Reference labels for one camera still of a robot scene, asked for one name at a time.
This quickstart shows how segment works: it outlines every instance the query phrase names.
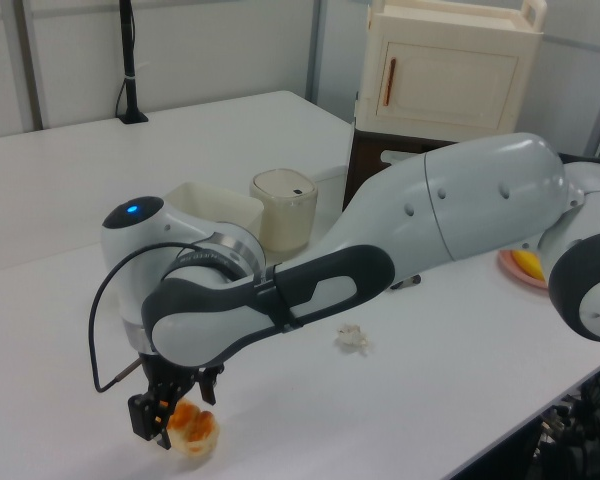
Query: white table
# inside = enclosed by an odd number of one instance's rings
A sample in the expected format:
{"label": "white table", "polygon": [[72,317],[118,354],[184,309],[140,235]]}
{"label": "white table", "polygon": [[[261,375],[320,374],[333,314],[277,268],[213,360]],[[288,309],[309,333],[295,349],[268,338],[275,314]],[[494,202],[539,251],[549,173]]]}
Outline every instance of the white table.
{"label": "white table", "polygon": [[[141,440],[126,401],[144,375],[103,395],[91,381],[104,216],[186,180],[247,193],[268,168],[314,175],[345,163],[350,139],[347,124],[289,93],[149,118],[0,139],[0,479],[449,477],[600,368],[600,344],[491,253],[241,351],[218,379],[210,459]],[[344,322],[368,334],[366,355],[334,343]],[[96,331],[108,379],[135,357],[112,293]],[[196,389],[189,398],[200,401]]]}

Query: cabinet handle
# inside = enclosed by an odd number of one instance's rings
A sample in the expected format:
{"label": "cabinet handle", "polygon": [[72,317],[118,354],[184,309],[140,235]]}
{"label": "cabinet handle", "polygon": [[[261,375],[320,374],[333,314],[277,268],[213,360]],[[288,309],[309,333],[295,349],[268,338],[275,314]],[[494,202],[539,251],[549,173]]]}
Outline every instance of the cabinet handle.
{"label": "cabinet handle", "polygon": [[382,104],[387,107],[389,106],[389,99],[391,98],[391,87],[393,86],[393,74],[396,73],[396,58],[393,57],[389,63],[389,79],[387,80],[387,88],[384,91],[384,100]]}

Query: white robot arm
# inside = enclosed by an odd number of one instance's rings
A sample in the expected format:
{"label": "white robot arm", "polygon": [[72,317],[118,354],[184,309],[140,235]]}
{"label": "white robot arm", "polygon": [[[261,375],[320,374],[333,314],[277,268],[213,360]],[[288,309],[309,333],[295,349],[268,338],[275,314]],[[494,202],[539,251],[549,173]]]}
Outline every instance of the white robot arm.
{"label": "white robot arm", "polygon": [[[128,261],[116,278],[121,314],[149,378],[149,392],[129,401],[134,431],[162,434],[167,448],[175,401],[198,381],[213,402],[215,376],[241,348],[499,248],[538,252],[556,309],[600,341],[600,165],[565,166],[528,134],[442,148],[375,175],[318,245],[276,266],[245,230],[156,197],[117,207],[102,245],[108,266]],[[159,387],[167,383],[177,393]],[[160,400],[169,407],[156,424]]]}

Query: black pole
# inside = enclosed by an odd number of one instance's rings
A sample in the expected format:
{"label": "black pole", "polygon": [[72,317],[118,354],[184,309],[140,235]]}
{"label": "black pole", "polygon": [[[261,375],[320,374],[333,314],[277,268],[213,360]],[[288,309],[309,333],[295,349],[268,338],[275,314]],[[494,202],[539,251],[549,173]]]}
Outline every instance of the black pole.
{"label": "black pole", "polygon": [[133,61],[134,35],[131,22],[131,0],[120,0],[120,27],[122,29],[122,56],[124,58],[124,81],[127,91],[127,112],[118,118],[127,125],[148,122],[149,119],[138,110],[136,94],[136,69]]}

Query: cabinet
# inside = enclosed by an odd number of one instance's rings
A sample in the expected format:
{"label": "cabinet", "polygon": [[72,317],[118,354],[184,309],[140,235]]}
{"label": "cabinet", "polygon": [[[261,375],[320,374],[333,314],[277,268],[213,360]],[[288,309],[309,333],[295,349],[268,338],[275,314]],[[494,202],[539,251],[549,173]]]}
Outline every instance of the cabinet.
{"label": "cabinet", "polygon": [[454,142],[513,132],[545,12],[544,0],[375,1],[356,128]]}

